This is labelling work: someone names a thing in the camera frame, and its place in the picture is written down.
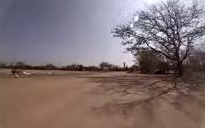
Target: sandy ground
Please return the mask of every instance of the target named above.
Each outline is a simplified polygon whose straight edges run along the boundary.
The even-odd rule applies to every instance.
[[[205,128],[205,86],[125,73],[0,77],[0,128],[104,127]]]

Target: tree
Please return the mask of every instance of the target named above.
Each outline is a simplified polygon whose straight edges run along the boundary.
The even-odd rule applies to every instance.
[[[25,64],[24,62],[21,62],[21,61],[18,61],[18,62],[16,62],[16,64],[15,64],[15,66],[16,66],[17,68],[23,68],[25,65],[26,65],[26,64]]]
[[[165,70],[160,64],[164,64],[164,57],[150,49],[143,49],[136,57],[141,73],[154,73],[156,69]]]
[[[111,68],[112,65],[109,64],[108,62],[101,62],[100,63],[100,68],[103,69],[103,68]]]
[[[1,62],[0,63],[0,68],[6,68],[7,67],[7,63],[6,62]]]
[[[134,55],[143,47],[164,55],[175,62],[176,72],[182,76],[184,60],[195,41],[205,36],[204,9],[197,2],[186,6],[179,0],[170,0],[139,11],[135,19],[132,24],[114,28],[113,35],[121,38]]]
[[[205,71],[205,43],[199,45],[187,59],[194,70]]]

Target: distant tree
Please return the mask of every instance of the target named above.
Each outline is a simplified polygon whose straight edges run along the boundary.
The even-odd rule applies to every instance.
[[[55,70],[55,69],[57,69],[57,67],[55,66],[55,65],[53,65],[53,64],[46,64],[45,65],[45,68],[46,69],[49,69],[49,70]]]
[[[1,62],[0,63],[0,68],[6,68],[7,67],[7,63],[6,62]]]
[[[99,65],[100,65],[101,69],[111,68],[112,67],[112,65],[110,63],[108,63],[108,62],[101,62]]]
[[[22,61],[18,61],[18,62],[16,62],[16,64],[15,64],[15,66],[16,66],[17,68],[23,68],[25,65],[26,65],[26,64],[25,64],[24,62],[22,62]]]
[[[179,0],[169,0],[139,11],[136,21],[119,25],[112,33],[134,55],[146,47],[174,61],[178,76],[182,76],[184,60],[195,41],[205,36],[205,11],[197,2],[186,6]]]

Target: treeline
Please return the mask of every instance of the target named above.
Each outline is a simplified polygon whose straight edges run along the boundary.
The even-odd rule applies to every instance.
[[[24,62],[6,63],[1,62],[0,68],[4,69],[23,69],[23,70],[64,70],[64,71],[128,71],[132,67],[127,66],[120,67],[110,64],[108,62],[101,62],[98,66],[85,66],[82,64],[70,64],[66,66],[55,66],[53,64],[33,66],[25,64]]]
[[[167,74],[170,71],[177,73],[178,70],[175,61],[168,60],[162,54],[148,48],[139,51],[136,65],[141,73],[145,74]],[[191,50],[182,68],[185,72],[205,72],[205,43]]]

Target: sky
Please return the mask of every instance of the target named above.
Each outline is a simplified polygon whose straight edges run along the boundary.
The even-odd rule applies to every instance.
[[[111,31],[157,1],[0,0],[0,61],[132,65]]]

